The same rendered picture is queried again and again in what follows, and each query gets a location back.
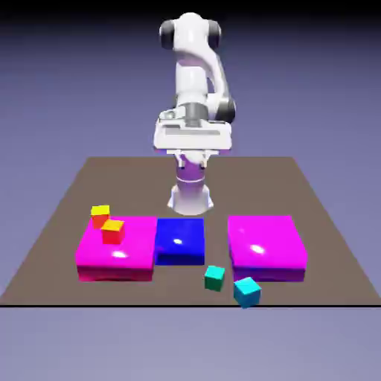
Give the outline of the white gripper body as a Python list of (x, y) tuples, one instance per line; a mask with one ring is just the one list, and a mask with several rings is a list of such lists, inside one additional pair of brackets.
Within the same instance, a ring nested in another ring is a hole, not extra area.
[(153, 146), (157, 150), (211, 150), (232, 148), (231, 125), (200, 121), (200, 127), (187, 127), (183, 119), (156, 121)]

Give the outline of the small yellow cube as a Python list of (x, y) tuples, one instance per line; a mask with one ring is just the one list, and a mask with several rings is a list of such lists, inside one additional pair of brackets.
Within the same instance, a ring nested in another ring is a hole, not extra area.
[(101, 229), (104, 223), (109, 219), (110, 206), (109, 205), (94, 205), (91, 208), (92, 226), (96, 229)]

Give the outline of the small orange cube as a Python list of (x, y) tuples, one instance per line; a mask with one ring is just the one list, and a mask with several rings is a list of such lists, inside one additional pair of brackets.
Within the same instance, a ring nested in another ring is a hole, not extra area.
[(125, 236), (123, 220), (108, 219), (101, 228), (103, 244), (119, 245)]

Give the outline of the small green cube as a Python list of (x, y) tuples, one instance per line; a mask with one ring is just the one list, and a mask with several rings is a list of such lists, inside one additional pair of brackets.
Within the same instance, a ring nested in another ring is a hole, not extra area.
[(225, 268), (209, 266), (204, 274), (204, 285), (206, 289), (220, 292), (224, 284)]

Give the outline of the small cyan cube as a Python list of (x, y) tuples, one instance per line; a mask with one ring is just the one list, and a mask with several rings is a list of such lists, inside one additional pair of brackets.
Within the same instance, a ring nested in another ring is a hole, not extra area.
[(234, 299), (243, 308), (250, 308), (260, 301), (262, 288), (251, 277), (234, 282)]

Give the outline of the large blue box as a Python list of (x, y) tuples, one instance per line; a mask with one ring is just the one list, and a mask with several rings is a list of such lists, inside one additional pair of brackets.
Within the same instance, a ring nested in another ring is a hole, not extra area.
[(159, 218), (154, 254), (157, 266), (203, 266), (204, 219)]

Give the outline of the large magenta box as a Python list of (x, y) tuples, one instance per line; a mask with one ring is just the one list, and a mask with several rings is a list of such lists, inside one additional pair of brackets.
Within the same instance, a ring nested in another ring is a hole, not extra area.
[(290, 215), (231, 215), (228, 247), (236, 281), (303, 281), (308, 253)]
[(78, 278), (91, 281), (151, 281), (157, 218), (153, 216), (113, 216), (124, 222), (121, 244), (103, 243), (102, 231), (87, 222), (75, 252)]

